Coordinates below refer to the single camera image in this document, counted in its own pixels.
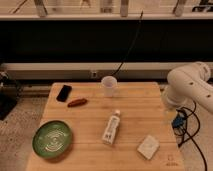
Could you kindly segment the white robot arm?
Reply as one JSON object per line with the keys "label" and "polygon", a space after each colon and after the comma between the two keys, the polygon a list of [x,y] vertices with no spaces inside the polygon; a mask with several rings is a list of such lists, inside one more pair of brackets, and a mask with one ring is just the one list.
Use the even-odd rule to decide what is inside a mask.
{"label": "white robot arm", "polygon": [[192,99],[213,114],[213,86],[210,67],[204,62],[194,62],[172,69],[167,75],[168,85],[162,93],[167,109],[183,107]]}

